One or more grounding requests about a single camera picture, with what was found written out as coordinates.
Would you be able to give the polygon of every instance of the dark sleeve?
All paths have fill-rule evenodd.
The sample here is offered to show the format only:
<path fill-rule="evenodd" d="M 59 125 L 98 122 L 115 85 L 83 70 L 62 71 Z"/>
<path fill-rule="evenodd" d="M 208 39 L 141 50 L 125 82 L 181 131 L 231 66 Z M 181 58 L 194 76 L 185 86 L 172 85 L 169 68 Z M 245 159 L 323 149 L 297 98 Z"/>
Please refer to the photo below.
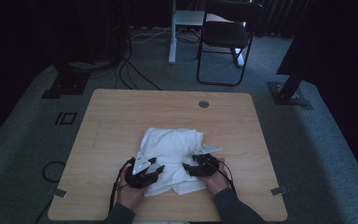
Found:
<path fill-rule="evenodd" d="M 103 224 L 131 224 L 135 213 L 121 203 L 115 203 Z"/>
<path fill-rule="evenodd" d="M 213 201 L 225 224 L 266 223 L 252 208 L 242 203 L 230 188 L 217 193 Z"/>

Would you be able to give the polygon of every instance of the gray carpet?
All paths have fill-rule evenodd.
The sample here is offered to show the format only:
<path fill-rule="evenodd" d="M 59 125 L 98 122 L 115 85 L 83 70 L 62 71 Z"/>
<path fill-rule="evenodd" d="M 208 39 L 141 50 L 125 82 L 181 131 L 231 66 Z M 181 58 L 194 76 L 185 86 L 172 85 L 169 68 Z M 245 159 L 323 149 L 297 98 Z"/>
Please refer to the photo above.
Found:
<path fill-rule="evenodd" d="M 192 35 L 182 38 L 194 40 Z M 288 218 L 283 223 L 358 223 L 358 164 L 315 86 L 305 82 L 300 85 L 313 110 L 275 105 L 270 95 L 268 81 L 287 79 L 275 74 L 290 43 L 291 39 L 280 37 L 256 38 L 245 79 L 234 88 L 197 82 L 195 44 L 178 42 L 176 64 L 169 65 L 168 37 L 133 44 L 130 62 L 165 91 L 250 93 L 278 181 L 288 188 L 283 194 Z M 205 58 L 213 62 L 204 63 L 205 69 L 208 64 L 212 67 L 208 70 L 212 78 L 224 74 L 224 78 L 231 79 L 240 73 L 229 56 L 217 57 L 217 61 Z M 83 63 L 74 65 L 91 68 Z M 130 84 L 126 69 L 125 66 L 121 74 Z M 41 99 L 56 77 L 53 67 L 34 79 L 0 129 L 0 223 L 36 221 L 51 199 L 48 191 L 57 186 L 43 178 L 43 167 L 52 161 L 67 160 L 94 90 L 127 89 L 117 81 L 118 73 L 119 68 L 93 72 L 83 95 L 56 100 Z M 139 89 L 155 89 L 131 68 L 130 76 Z M 75 122 L 56 124 L 60 113 L 77 113 Z M 60 178 L 61 173 L 58 165 L 48 170 L 53 178 Z M 45 212 L 39 223 L 98 222 L 57 222 L 49 220 Z"/>

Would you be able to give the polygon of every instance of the hand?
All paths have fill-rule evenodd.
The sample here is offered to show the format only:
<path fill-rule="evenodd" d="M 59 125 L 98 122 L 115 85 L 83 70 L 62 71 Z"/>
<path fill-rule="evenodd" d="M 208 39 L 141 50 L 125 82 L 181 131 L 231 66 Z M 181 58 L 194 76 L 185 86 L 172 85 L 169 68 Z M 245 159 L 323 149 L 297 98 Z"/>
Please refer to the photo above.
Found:
<path fill-rule="evenodd" d="M 225 159 L 220 158 L 218 160 L 221 161 L 219 162 L 219 170 L 223 174 L 227 175 L 224 165 Z M 205 182 L 206 187 L 213 195 L 216 195 L 223 189 L 229 188 L 229 184 L 226 178 L 223 177 L 222 174 L 217 171 L 211 176 L 199 176 L 199 179 Z"/>
<path fill-rule="evenodd" d="M 125 178 L 127 169 L 128 167 L 124 168 L 120 176 L 120 181 L 118 182 L 117 202 L 133 211 L 134 208 L 142 202 L 147 187 L 143 189 L 130 187 Z"/>

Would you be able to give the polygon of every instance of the person's right hand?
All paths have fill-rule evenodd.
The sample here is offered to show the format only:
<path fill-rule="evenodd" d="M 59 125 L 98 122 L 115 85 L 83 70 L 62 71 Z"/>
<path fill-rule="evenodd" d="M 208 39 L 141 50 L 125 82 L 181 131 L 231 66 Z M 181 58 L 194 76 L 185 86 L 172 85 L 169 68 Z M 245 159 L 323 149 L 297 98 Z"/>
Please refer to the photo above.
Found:
<path fill-rule="evenodd" d="M 219 170 L 227 175 L 227 172 L 225 170 L 225 165 L 223 162 L 225 162 L 225 159 L 220 158 L 219 161 Z M 214 172 L 211 176 L 199 176 L 199 179 L 205 182 L 206 187 L 208 190 L 213 194 L 216 195 L 218 192 L 222 191 L 223 189 L 229 188 L 228 181 L 222 174 L 219 172 Z"/>

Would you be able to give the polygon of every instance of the black cable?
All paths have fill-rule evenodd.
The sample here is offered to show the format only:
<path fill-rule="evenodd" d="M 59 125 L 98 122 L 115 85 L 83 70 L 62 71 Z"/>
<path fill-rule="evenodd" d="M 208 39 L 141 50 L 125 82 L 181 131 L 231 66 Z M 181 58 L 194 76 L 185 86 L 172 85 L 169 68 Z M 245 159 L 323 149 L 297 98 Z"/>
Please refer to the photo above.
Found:
<path fill-rule="evenodd" d="M 114 69 L 110 70 L 109 72 L 107 72 L 106 74 L 101 75 L 100 77 L 90 77 L 89 79 L 90 79 L 90 80 L 93 80 L 93 79 L 100 79 L 100 78 L 103 78 L 103 77 L 107 77 L 107 76 L 109 76 L 111 73 L 116 72 L 116 70 L 117 70 L 117 69 L 114 68 Z"/>
<path fill-rule="evenodd" d="M 120 176 L 121 176 L 121 173 L 123 173 L 123 170 L 124 168 L 126 168 L 126 166 L 128 164 L 130 164 L 132 161 L 135 161 L 135 158 L 131 158 L 130 160 L 127 160 L 124 165 L 120 168 L 120 170 L 118 171 L 118 175 L 117 175 L 117 178 L 116 178 L 116 181 L 115 183 L 113 184 L 113 188 L 112 188 L 112 194 L 110 195 L 110 204 L 109 204 L 109 212 L 112 211 L 112 208 L 113 208 L 113 203 L 115 202 L 115 195 L 116 195 L 116 191 L 118 191 L 119 189 L 122 189 L 126 186 L 123 186 L 121 188 L 117 188 L 118 186 L 118 180 L 120 179 Z"/>
<path fill-rule="evenodd" d="M 47 176 L 46 174 L 46 170 L 49 168 L 50 165 L 53 164 L 61 164 L 63 167 L 65 167 L 65 162 L 63 161 L 52 161 L 49 162 L 48 164 L 46 164 L 43 169 L 42 169 L 42 176 L 45 180 L 47 180 L 50 183 L 58 183 L 60 182 L 60 179 L 51 179 Z M 40 218 L 43 216 L 43 214 L 45 214 L 46 210 L 48 210 L 48 208 L 50 207 L 51 203 L 53 202 L 53 199 L 51 199 L 48 204 L 46 204 L 46 206 L 43 208 L 42 212 L 39 214 L 39 216 L 37 217 L 36 221 L 34 222 L 35 224 L 37 224 L 40 220 Z"/>
<path fill-rule="evenodd" d="M 161 91 L 161 88 L 159 86 L 157 86 L 153 81 L 151 81 L 150 79 L 148 79 L 147 77 L 145 77 L 128 59 L 126 59 L 125 57 L 123 57 L 124 60 L 130 64 L 130 66 L 139 74 L 139 76 L 141 76 L 142 78 L 144 78 L 147 82 L 149 82 L 150 84 L 152 84 L 154 87 L 156 87 L 159 91 Z"/>
<path fill-rule="evenodd" d="M 112 71 L 112 69 L 116 69 L 117 66 L 120 64 L 120 61 L 121 61 L 121 58 L 116 57 L 116 58 L 111 59 L 109 63 L 95 65 L 95 66 L 92 66 L 91 68 L 79 68 L 74 65 L 70 65 L 70 66 L 76 72 L 84 72 L 84 73 L 104 72 L 104 71 Z"/>
<path fill-rule="evenodd" d="M 63 161 L 52 161 L 52 162 L 49 162 L 47 165 L 45 165 L 42 169 L 42 176 L 43 178 L 45 178 L 48 182 L 51 182 L 51 183 L 58 183 L 60 182 L 60 179 L 50 179 L 47 175 L 46 175 L 46 170 L 49 168 L 50 165 L 53 165 L 53 164 L 61 164 L 63 167 L 65 167 L 65 163 Z"/>
<path fill-rule="evenodd" d="M 115 89 L 117 89 L 117 83 L 118 83 L 117 69 L 115 70 L 115 77 L 116 77 Z"/>
<path fill-rule="evenodd" d="M 118 71 L 118 77 L 120 78 L 120 81 L 121 81 L 128 89 L 132 90 L 132 87 L 130 87 L 130 86 L 124 81 L 123 76 L 122 76 L 122 73 L 121 73 L 122 70 L 123 70 L 123 68 L 124 68 L 124 65 L 126 65 L 126 63 L 127 63 L 127 61 L 124 62 L 124 63 L 121 65 L 120 70 Z"/>
<path fill-rule="evenodd" d="M 132 78 L 131 78 L 131 76 L 130 76 L 130 69 L 129 69 L 129 66 L 128 66 L 127 63 L 126 63 L 126 67 L 127 67 L 127 77 L 129 78 L 129 80 L 130 80 L 132 86 L 134 86 L 135 89 L 139 90 L 139 88 L 135 85 L 135 83 L 133 82 L 133 80 L 132 80 Z"/>
<path fill-rule="evenodd" d="M 45 208 L 43 208 L 42 212 L 39 214 L 39 216 L 37 217 L 36 221 L 34 222 L 34 224 L 37 224 L 40 220 L 40 218 L 43 216 L 43 214 L 46 212 L 46 210 L 48 210 L 48 208 L 50 207 L 51 203 L 53 202 L 53 199 L 51 199 L 48 204 L 46 204 Z"/>
<path fill-rule="evenodd" d="M 222 162 L 222 163 L 228 168 L 228 172 L 230 173 L 231 179 L 229 179 L 227 175 L 225 175 L 225 174 L 224 174 L 221 170 L 219 170 L 218 168 L 214 167 L 214 166 L 213 166 L 212 164 L 210 164 L 208 161 L 206 161 L 206 163 L 207 163 L 208 165 L 210 165 L 211 167 L 213 167 L 217 172 L 220 173 L 220 175 L 222 175 L 222 176 L 228 181 L 228 184 L 231 186 L 232 191 L 234 191 L 235 195 L 237 195 L 237 191 L 235 190 L 235 187 L 234 187 L 234 181 L 233 181 L 233 179 L 232 179 L 232 173 L 231 173 L 231 171 L 229 170 L 228 166 L 227 166 L 225 163 Z"/>
<path fill-rule="evenodd" d="M 176 39 L 182 43 L 187 43 L 187 44 L 198 44 L 200 42 L 200 35 L 197 34 L 196 32 L 194 31 L 191 31 L 191 34 L 193 34 L 197 39 L 196 40 L 188 40 L 188 39 L 185 39 L 185 38 L 182 38 L 180 36 L 176 36 Z"/>

